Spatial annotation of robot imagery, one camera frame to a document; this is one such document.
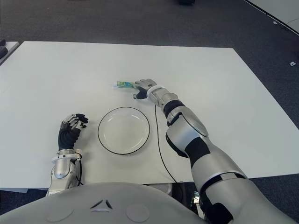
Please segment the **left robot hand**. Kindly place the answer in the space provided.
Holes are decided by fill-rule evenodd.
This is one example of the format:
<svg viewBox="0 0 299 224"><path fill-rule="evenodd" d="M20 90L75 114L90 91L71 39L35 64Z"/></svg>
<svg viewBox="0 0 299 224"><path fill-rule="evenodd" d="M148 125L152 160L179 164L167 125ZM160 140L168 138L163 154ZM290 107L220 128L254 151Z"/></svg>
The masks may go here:
<svg viewBox="0 0 299 224"><path fill-rule="evenodd" d="M87 123L88 118L84 114L74 113L67 116L61 122L58 133L58 150L73 149Z"/></svg>

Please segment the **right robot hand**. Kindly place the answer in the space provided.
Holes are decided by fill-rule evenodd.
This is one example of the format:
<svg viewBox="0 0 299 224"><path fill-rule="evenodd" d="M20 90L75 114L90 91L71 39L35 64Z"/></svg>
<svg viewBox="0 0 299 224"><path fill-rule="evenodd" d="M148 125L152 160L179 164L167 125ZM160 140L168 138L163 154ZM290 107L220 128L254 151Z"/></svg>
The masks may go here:
<svg viewBox="0 0 299 224"><path fill-rule="evenodd" d="M133 95L133 99L146 99L148 90L156 86L156 82L152 79L141 79L134 83L134 87L139 91Z"/></svg>

